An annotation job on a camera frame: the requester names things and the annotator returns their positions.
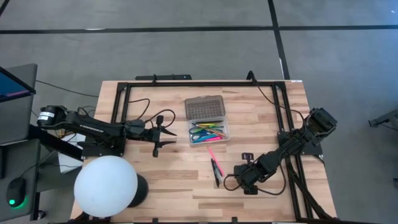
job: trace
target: black metal frame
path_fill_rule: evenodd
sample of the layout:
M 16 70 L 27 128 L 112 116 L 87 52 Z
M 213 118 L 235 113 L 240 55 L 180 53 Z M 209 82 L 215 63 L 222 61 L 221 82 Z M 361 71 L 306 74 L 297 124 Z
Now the black metal frame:
M 276 110 L 276 115 L 277 115 L 277 120 L 278 120 L 278 126 L 279 126 L 279 133 L 284 133 L 284 122 L 282 119 L 282 112 L 280 110 L 280 105 L 279 105 L 279 97 L 278 97 L 278 89 L 282 92 L 282 97 L 284 101 L 284 108 L 286 108 L 286 116 L 287 116 L 287 122 L 289 124 L 289 129 L 293 130 L 294 129 L 294 124 L 293 124 L 293 118 L 292 118 L 292 113 L 290 111 L 290 105 L 289 105 L 289 99 L 287 96 L 287 91 L 286 91 L 286 85 L 284 81 L 272 81 L 272 82 L 264 82 L 264 81 L 257 81 L 256 78 L 254 77 L 254 74 L 252 71 L 250 71 L 246 77 L 247 81 L 240 81 L 240 82 L 196 82 L 196 81 L 188 81 L 188 82 L 173 82 L 173 81 L 167 81 L 167 82 L 162 82 L 162 81 L 157 81 L 156 76 L 154 75 L 154 79 L 152 82 L 138 82 L 138 83 L 127 83 L 127 82 L 119 82 L 117 89 L 116 89 L 116 95 L 114 99 L 114 105 L 113 105 L 113 112 L 112 112 L 112 117 L 111 117 L 111 122 L 114 123 L 116 122 L 116 119 L 118 117 L 118 108 L 120 105 L 121 101 L 121 94 L 123 91 L 125 91 L 124 95 L 124 101 L 123 101 L 123 108 L 122 108 L 122 114 L 121 114 L 121 120 L 120 122 L 124 122 L 127 120 L 127 110 L 129 108 L 129 98 L 131 94 L 131 88 L 133 87 L 173 87 L 173 86 L 269 86 L 272 88 L 272 94 L 274 97 L 274 102 L 275 102 L 275 110 Z M 303 171 L 303 165 L 301 161 L 300 155 L 295 155 L 295 160 L 296 160 L 296 165 L 297 165 L 297 170 L 298 170 L 298 178 L 300 181 L 300 184 L 303 185 L 303 187 L 306 189 L 307 184 L 305 181 L 305 174 Z M 291 163 L 290 158 L 286 158 L 286 166 L 289 172 L 295 172 L 293 165 Z M 295 190 L 295 181 L 294 179 L 289 176 L 289 186 L 290 186 L 290 192 L 292 194 L 292 203 L 293 203 L 293 208 L 294 208 L 294 213 L 295 213 L 295 218 L 296 220 L 300 220 L 301 214 L 300 214 L 300 207 L 299 207 L 299 200 L 297 197 L 297 192 Z M 312 208 L 310 206 L 310 203 L 308 202 L 307 199 L 304 200 L 305 203 L 305 209 L 307 213 L 307 218 L 313 218 L 312 215 Z

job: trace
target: monitor screen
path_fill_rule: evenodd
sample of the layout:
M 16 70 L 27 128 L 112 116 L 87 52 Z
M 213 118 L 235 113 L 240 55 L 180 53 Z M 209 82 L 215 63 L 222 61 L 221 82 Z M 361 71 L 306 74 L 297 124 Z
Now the monitor screen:
M 35 90 L 0 67 L 0 102 L 30 96 Z

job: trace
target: wooden table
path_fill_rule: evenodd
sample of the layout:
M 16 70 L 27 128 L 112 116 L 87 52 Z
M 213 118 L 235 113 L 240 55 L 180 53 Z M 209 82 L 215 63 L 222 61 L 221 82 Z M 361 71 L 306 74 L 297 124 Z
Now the wooden table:
M 103 82 L 96 119 L 110 122 L 117 83 L 117 81 Z M 308 115 L 309 107 L 303 83 L 286 81 L 286 87 L 290 107 L 302 112 L 304 116 Z M 271 88 L 266 86 L 261 88 L 272 100 Z M 151 222 L 152 218 L 159 218 L 160 222 L 230 222 L 231 217 L 237 217 L 240 222 L 295 220 L 289 185 L 278 197 L 260 192 L 258 195 L 244 195 L 242 189 L 229 192 L 223 186 L 218 189 L 206 145 L 197 147 L 189 145 L 184 100 L 196 96 L 221 95 L 224 99 L 231 139 L 228 142 L 209 144 L 209 146 L 227 174 L 233 173 L 235 165 L 245 163 L 241 159 L 242 152 L 253 152 L 256 158 L 262 153 L 277 149 L 276 133 L 279 129 L 275 106 L 261 95 L 257 87 L 134 87 L 131 91 L 130 101 L 150 98 L 150 106 L 143 119 L 148 119 L 166 108 L 175 111 L 177 118 L 168 130 L 178 135 L 177 143 L 163 147 L 159 151 L 159 157 L 153 158 L 153 144 L 127 142 L 123 158 L 147 179 L 149 194 L 143 204 L 136 208 L 125 209 L 113 216 L 112 222 Z M 281 96 L 279 93 L 280 102 L 283 104 Z M 137 118 L 145 106 L 146 101 L 131 103 L 127 119 Z M 295 113 L 292 115 L 295 127 L 301 127 L 300 117 Z M 171 113 L 164 113 L 164 116 L 164 124 L 171 121 Z M 288 127 L 285 115 L 284 122 L 285 127 Z M 162 137 L 170 139 L 170 136 L 165 134 Z M 335 208 L 323 164 L 313 156 L 302 156 L 302 160 L 309 191 L 325 211 L 335 217 Z M 236 181 L 230 178 L 227 186 L 230 188 L 236 186 Z M 283 186 L 280 169 L 273 177 L 258 186 L 278 192 Z M 301 214 L 304 217 L 305 210 L 299 190 L 298 197 Z M 81 210 L 75 202 L 71 218 L 80 213 Z

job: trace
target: white ball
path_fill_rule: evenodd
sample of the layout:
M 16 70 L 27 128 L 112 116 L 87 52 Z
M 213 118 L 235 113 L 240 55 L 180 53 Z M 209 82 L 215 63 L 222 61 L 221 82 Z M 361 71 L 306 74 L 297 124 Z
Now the white ball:
M 120 157 L 99 157 L 80 171 L 74 191 L 76 201 L 85 213 L 110 217 L 131 203 L 137 192 L 137 173 Z

